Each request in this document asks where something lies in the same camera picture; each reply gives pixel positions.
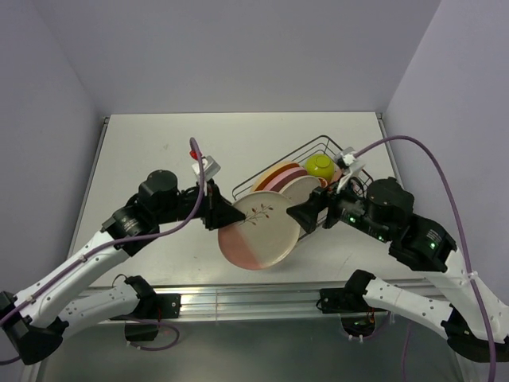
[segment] pink plate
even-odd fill
[[[278,193],[281,189],[290,183],[293,179],[297,179],[298,177],[305,177],[308,172],[302,167],[293,167],[292,169],[288,169],[280,173],[277,177],[275,177],[269,184],[265,187],[265,191],[274,191]]]

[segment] gray floor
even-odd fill
[[[181,323],[181,343],[157,353],[127,348],[121,325],[101,325],[61,346],[46,362],[38,382],[401,380],[403,318],[363,345],[345,340],[338,325],[338,318]],[[160,337],[158,345],[169,339]],[[417,325],[410,340],[407,375],[412,382],[462,381],[446,343]]]

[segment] plate with leaf design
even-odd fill
[[[299,238],[301,227],[286,214],[292,201],[272,191],[256,191],[233,206],[246,219],[218,230],[224,257],[237,267],[259,270],[283,260]]]

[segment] green bowl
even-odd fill
[[[311,155],[306,161],[304,168],[308,171],[309,175],[322,177],[326,181],[331,181],[336,171],[334,162],[325,154]]]

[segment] metal frame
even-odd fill
[[[379,127],[383,137],[387,137],[382,115],[377,113]],[[68,257],[76,242],[76,237],[87,203],[99,154],[110,117],[103,121],[103,130],[99,139],[95,159],[88,179],[88,184],[81,205],[80,214],[72,236]],[[402,182],[394,155],[389,144],[386,144],[390,162],[398,181]],[[389,283],[404,290],[412,291],[428,298],[443,298],[443,294],[431,283],[420,280],[387,280]],[[292,284],[255,284],[255,285],[223,285],[223,286],[158,286],[158,294],[181,294],[181,314],[178,322],[219,322],[264,319],[320,318],[324,315],[316,309],[315,303],[320,298],[319,290],[330,287],[343,287],[345,283],[292,283]],[[80,298],[99,293],[104,288],[91,287],[84,291]],[[100,325],[123,325],[123,322],[104,322]],[[458,366],[465,381],[477,382],[479,376],[471,361],[457,355]],[[25,366],[21,374],[21,382],[36,382],[40,372],[44,372],[45,362]]]

